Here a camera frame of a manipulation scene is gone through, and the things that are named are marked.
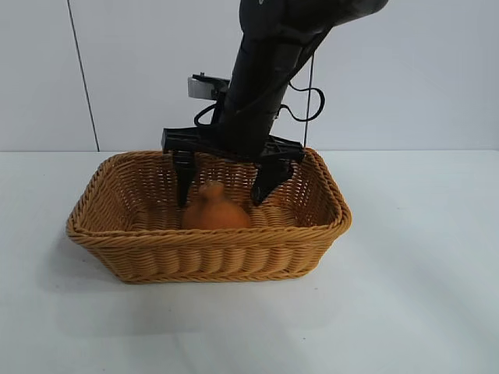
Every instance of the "orange toy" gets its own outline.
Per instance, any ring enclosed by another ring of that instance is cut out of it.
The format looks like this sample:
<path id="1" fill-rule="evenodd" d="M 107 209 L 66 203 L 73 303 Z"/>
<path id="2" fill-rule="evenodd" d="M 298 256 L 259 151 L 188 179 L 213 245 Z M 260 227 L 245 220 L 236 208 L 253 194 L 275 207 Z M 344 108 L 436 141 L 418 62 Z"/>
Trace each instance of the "orange toy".
<path id="1" fill-rule="evenodd" d="M 221 182 L 206 182 L 200 195 L 182 218 L 185 230 L 217 230 L 222 228 L 250 228 L 248 213 L 225 195 Z"/>

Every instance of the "cable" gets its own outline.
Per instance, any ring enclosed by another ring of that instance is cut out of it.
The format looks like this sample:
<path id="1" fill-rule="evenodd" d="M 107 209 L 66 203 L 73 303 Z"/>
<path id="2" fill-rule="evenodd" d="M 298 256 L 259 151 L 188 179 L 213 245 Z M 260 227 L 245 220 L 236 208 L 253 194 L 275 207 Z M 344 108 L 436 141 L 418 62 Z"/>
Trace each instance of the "cable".
<path id="1" fill-rule="evenodd" d="M 88 94 L 87 79 L 85 78 L 85 72 L 83 71 L 83 63 L 81 61 L 80 46 L 78 45 L 78 37 L 76 36 L 75 22 L 73 18 L 73 11 L 71 10 L 71 4 L 67 0 L 67 6 L 69 11 L 69 21 L 71 23 L 71 28 L 73 29 L 73 39 L 76 46 L 76 57 L 78 58 L 78 63 L 80 64 L 81 79 L 83 81 L 83 90 L 85 92 L 85 97 L 87 99 L 88 112 L 90 114 L 90 123 L 92 124 L 92 130 L 94 131 L 94 140 L 97 152 L 101 152 L 99 147 L 99 139 L 97 138 L 97 130 L 95 129 L 94 113 L 92 112 L 92 105 L 90 104 L 90 95 Z"/>
<path id="2" fill-rule="evenodd" d="M 197 127 L 204 127 L 204 128 L 212 128 L 214 125 L 209 124 L 209 123 L 201 123 L 200 119 L 203 117 L 206 113 L 213 111 L 216 107 L 216 104 L 212 104 L 209 107 L 204 108 L 202 111 L 200 111 L 195 117 L 194 117 L 194 125 Z"/>
<path id="3" fill-rule="evenodd" d="M 289 114 L 293 117 L 293 119 L 295 119 L 295 121 L 297 121 L 297 122 L 305 122 L 306 125 L 308 125 L 308 123 L 310 121 L 313 121 L 314 119 L 316 119 L 317 117 L 319 117 L 320 113 L 322 113 L 322 111 L 324 109 L 324 105 L 326 104 L 326 96 L 324 95 L 324 92 L 322 92 L 322 90 L 320 90 L 318 88 L 315 88 L 315 87 L 299 89 L 299 88 L 294 87 L 291 83 L 289 84 L 289 86 L 293 90 L 298 91 L 298 92 L 308 91 L 308 93 L 309 93 L 309 105 L 308 105 L 307 111 L 306 111 L 306 118 L 297 118 L 293 114 L 293 112 L 291 111 L 291 109 L 289 108 L 289 106 L 286 105 L 286 104 L 281 104 L 281 107 L 279 108 L 279 111 L 281 109 L 286 109 L 289 112 Z M 315 91 L 315 92 L 317 92 L 319 94 L 320 104 L 319 104 L 319 108 L 317 109 L 317 111 L 315 112 L 315 114 L 312 115 L 312 116 L 310 116 L 310 93 L 312 91 Z"/>
<path id="4" fill-rule="evenodd" d="M 306 139 L 309 135 L 309 115 L 310 115 L 310 98 L 312 93 L 312 81 L 313 81 L 313 63 L 315 62 L 315 53 L 312 53 L 312 59 L 310 60 L 310 77 L 309 77 L 309 94 L 306 99 L 306 118 L 307 121 L 305 123 L 305 135 L 303 136 L 303 146 L 306 146 Z"/>

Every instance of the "white wall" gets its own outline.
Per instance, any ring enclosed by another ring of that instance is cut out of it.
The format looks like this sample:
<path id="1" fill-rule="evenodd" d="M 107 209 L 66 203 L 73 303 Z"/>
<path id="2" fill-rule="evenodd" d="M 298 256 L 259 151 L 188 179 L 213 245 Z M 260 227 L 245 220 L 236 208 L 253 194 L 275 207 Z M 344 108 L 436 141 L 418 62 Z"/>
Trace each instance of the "white wall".
<path id="1" fill-rule="evenodd" d="M 95 150 L 65 0 L 0 1 L 0 150 Z"/>
<path id="2" fill-rule="evenodd" d="M 8 55 L 0 61 L 0 149 L 93 146 L 65 1 L 24 3 L 0 5 L 10 28 L 0 35 Z M 187 97 L 187 76 L 230 77 L 242 35 L 237 0 L 71 4 L 102 150 L 159 148 L 164 126 L 192 125 L 209 104 Z M 333 30 L 317 52 L 314 82 L 327 105 L 309 145 L 499 149 L 498 13 L 494 0 L 391 0 Z M 296 84 L 305 86 L 306 75 Z M 285 101 L 304 113 L 306 95 Z M 43 137 L 50 131 L 57 139 Z M 303 126 L 283 113 L 273 133 L 302 139 Z"/>

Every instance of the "black cable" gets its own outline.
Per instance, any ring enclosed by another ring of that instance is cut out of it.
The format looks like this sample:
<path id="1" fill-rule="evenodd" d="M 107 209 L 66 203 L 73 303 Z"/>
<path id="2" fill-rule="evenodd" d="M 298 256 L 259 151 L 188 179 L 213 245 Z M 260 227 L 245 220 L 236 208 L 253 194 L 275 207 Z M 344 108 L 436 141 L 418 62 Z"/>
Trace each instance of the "black cable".
<path id="1" fill-rule="evenodd" d="M 289 108 L 289 106 L 286 105 L 286 104 L 281 104 L 281 107 L 279 108 L 279 111 L 281 109 L 286 109 L 289 112 L 289 114 L 293 117 L 293 119 L 295 119 L 295 121 L 297 121 L 297 122 L 305 122 L 308 125 L 308 123 L 310 121 L 313 121 L 314 119 L 316 119 L 317 117 L 319 117 L 320 113 L 322 113 L 322 111 L 324 109 L 324 105 L 326 104 L 326 96 L 324 95 L 324 92 L 322 92 L 322 90 L 319 90 L 318 88 L 315 88 L 315 87 L 299 89 L 299 88 L 294 87 L 291 83 L 289 84 L 289 86 L 293 90 L 298 91 L 298 92 L 308 91 L 309 96 L 310 96 L 310 93 L 312 91 L 315 91 L 315 92 L 317 92 L 319 94 L 319 99 L 320 99 L 319 108 L 317 109 L 317 111 L 315 112 L 315 114 L 312 115 L 311 117 L 310 117 L 310 108 L 307 108 L 307 111 L 306 111 L 307 116 L 306 116 L 306 118 L 297 118 L 293 114 L 293 112 L 291 111 L 291 109 Z"/>
<path id="2" fill-rule="evenodd" d="M 310 60 L 309 94 L 308 94 L 308 98 L 306 99 L 306 119 L 307 120 L 305 122 L 305 135 L 303 136 L 303 146 L 306 146 L 306 138 L 309 135 L 310 100 L 312 97 L 313 63 L 314 62 L 315 62 L 315 53 L 312 54 L 312 58 Z"/>
<path id="3" fill-rule="evenodd" d="M 203 117 L 206 113 L 210 112 L 210 111 L 213 111 L 215 109 L 217 105 L 216 104 L 212 104 L 210 105 L 209 107 L 206 107 L 204 108 L 202 111 L 200 111 L 195 117 L 194 117 L 194 125 L 196 125 L 197 127 L 210 127 L 212 128 L 214 125 L 212 124 L 209 124 L 209 123 L 201 123 L 200 122 L 200 119 L 201 117 Z"/>

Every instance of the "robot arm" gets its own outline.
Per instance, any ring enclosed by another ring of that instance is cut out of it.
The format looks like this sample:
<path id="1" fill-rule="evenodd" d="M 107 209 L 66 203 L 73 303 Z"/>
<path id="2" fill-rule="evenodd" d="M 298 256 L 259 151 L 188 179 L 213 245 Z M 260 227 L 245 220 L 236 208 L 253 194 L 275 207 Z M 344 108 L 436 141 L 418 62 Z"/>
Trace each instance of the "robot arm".
<path id="1" fill-rule="evenodd" d="M 387 2 L 241 0 L 243 37 L 232 79 L 193 76 L 189 95 L 215 104 L 195 117 L 196 128 L 164 130 L 163 151 L 174 153 L 180 205 L 195 175 L 196 151 L 254 163 L 259 168 L 252 190 L 256 204 L 291 178 L 291 161 L 302 160 L 303 148 L 269 135 L 289 82 L 333 27 L 375 13 Z M 209 111 L 211 122 L 200 123 Z"/>

